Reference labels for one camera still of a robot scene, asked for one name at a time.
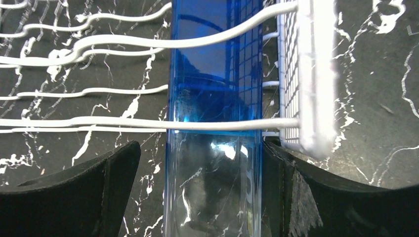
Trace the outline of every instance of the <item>black marble surface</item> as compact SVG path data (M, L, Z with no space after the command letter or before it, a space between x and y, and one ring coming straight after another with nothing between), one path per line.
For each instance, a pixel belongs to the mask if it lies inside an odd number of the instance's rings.
M156 12L167 0L75 0L68 7L57 2L37 2L31 8L3 13L2 33L14 33L28 23L72 26L77 14L110 12L140 16ZM417 184L419 174L416 134L419 119L416 105L419 71L419 2L415 0L337 0L339 22L336 26L339 64L336 118L339 138L334 155L310 163L340 176L374 186L396 188ZM167 39L170 13L153 22L126 23L101 20L91 34L126 34ZM275 21L264 24L265 32L275 31ZM57 50L71 48L75 35L33 30L28 36L3 41L1 55L48 57ZM110 49L123 47L110 45ZM125 47L126 50L138 50ZM278 76L276 42L264 47L265 80ZM168 81L169 51L151 57L94 56L84 64L56 68L0 69L0 91L5 96L22 91L81 91L88 87L123 89L154 88ZM277 91L264 93L265 117L275 116ZM114 116L165 119L167 94L90 95L74 99L25 99L0 103L2 119L69 119L77 116ZM17 185L103 154L129 140L142 145L142 158L120 236L161 236L165 134L79 132L0 134L0 184Z

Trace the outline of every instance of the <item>blue plastic tube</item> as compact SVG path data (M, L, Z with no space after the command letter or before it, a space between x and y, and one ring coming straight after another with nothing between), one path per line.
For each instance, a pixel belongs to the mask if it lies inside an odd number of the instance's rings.
M246 21L261 0L174 0L172 39L213 35ZM262 28L171 52L168 118L260 119ZM167 132L164 236L260 236L261 131Z

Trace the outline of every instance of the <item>dish rack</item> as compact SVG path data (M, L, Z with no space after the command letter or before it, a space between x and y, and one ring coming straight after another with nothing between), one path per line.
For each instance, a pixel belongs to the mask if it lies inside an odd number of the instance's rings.
M16 4L3 4L0 0L0 15L6 9L16 10L30 7L31 2L22 0ZM43 24L29 24L15 34L0 34L0 38L23 38L28 30L44 29L62 32L81 32L90 27L91 22L103 18L130 22L146 22L156 19L171 8L164 5L158 12L140 17L117 16L110 13L97 13L86 16L77 27L56 27ZM186 48L209 45L232 39L261 24L264 20L276 17L278 38L279 72L279 118L222 123L187 123L173 121L153 121L132 118L76 117L68 120L0 119L3 126L15 127L0 133L11 132L65 132L65 131L123 131L123 132L165 132L166 129L188 130L280 130L281 144L312 158L323 159L331 154L335 142L335 81L336 73L332 62L334 49L334 25L336 21L333 0L277 0L267 6L255 17L234 29L202 39L187 39L184 42L173 40L154 40L130 36L99 35L78 40L73 50L65 52L63 58L47 59L39 57L7 58L0 57L1 68L24 66L46 67L57 64L77 63L94 54L114 54L123 56L152 55L166 48ZM129 44L150 47L150 50L127 52L107 49L91 49L95 44ZM167 85L144 90L121 90L113 88L89 88L82 92L53 94L42 92L21 92L2 96L0 100L18 100L24 97L73 98L89 93L151 94L166 90ZM100 127L98 125L119 125L127 127Z

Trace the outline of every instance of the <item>wire rack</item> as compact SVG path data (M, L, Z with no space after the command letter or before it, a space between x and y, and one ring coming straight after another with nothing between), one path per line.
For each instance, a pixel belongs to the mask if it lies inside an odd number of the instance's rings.
M298 11L277 17L279 114L300 121L280 131L281 144L318 159L328 157L335 142L334 24L329 0L298 0Z
M61 2L57 0L39 0L39 1L55 1L57 4L65 4L66 1ZM254 20L249 23L245 29L246 31L254 31L252 28L260 24L262 21L269 17L277 15L278 34L273 34L273 37L278 36L278 61L279 61L279 86L280 86L280 118L264 119L256 124L253 121L253 126L249 129L265 129L265 128L278 128L280 130L280 140L284 147L309 155L313 158L325 158L330 155L333 142L335 141L335 128L334 128L334 100L335 100L335 72L332 64L333 58L333 45L334 45L334 24L335 24L335 11L333 0L277 0L277 5L283 3L289 4L287 10L269 10L267 7L263 11L270 15L259 15L259 20ZM3 4L0 0L0 16L6 9L15 10L30 7L31 2L22 0L16 4ZM97 13L89 16L84 16L80 19L81 24L76 27L57 27L43 24L28 24L21 28L20 32L14 34L1 34L0 38L25 38L28 31L32 29L38 30L53 30L61 32L82 32L91 27L93 21L100 19L115 19L128 22L146 22L156 19L163 15L171 8L171 4L164 5L158 12L141 17L126 17L117 16L110 13ZM280 12L284 14L273 14L273 12ZM244 16L231 16L232 20L238 20ZM239 43L246 43L246 38L243 33L237 33L226 40L226 43L234 43L235 40ZM116 51L109 49L93 49L95 44L129 44L136 46L150 47L146 51ZM25 66L46 67L56 64L69 64L77 63L89 58L94 54L111 54L120 56L144 56L152 55L163 51L165 48L176 48L171 46L169 40L152 40L142 39L129 36L116 36L106 35L85 37L74 44L73 50L68 50L63 58L48 59L48 58L8 58L0 57L0 68L20 68ZM253 51L258 49L250 49L251 52L230 52L231 63L238 64L237 55L257 55ZM247 85L247 78L241 79L243 85L254 87L255 85ZM66 94L52 94L42 92L21 92L16 95L0 96L1 100L18 100L24 97L55 97L55 98L73 98L84 96L89 93L118 93L118 94L151 94L166 90L167 85L159 88L147 90L120 90L112 88L88 88L82 92L66 93ZM250 98L257 103L259 98L254 98L251 95L243 95L243 97ZM179 125L175 123L163 121L151 121L144 119L121 119L121 118L97 118L95 121L101 121L102 125L125 125L141 127L141 124L147 124L146 128L111 128L100 126L78 127L75 125L96 125L95 122L88 120L87 117L78 117L67 120L66 123L60 123L61 129L51 127L52 124L58 124L58 121L50 122L45 126L48 121L30 121L32 124L26 122L12 121L12 119L1 119L3 126L20 127L14 128L2 133L11 132L30 132L30 131L64 131L63 127L72 126L72 131L125 131L125 132L164 132L165 129L183 129L186 126L178 128ZM222 130L221 125L218 129L211 128L212 130ZM194 125L198 129L209 130L202 126ZM235 125L233 123L225 123L225 129L241 130L243 126Z

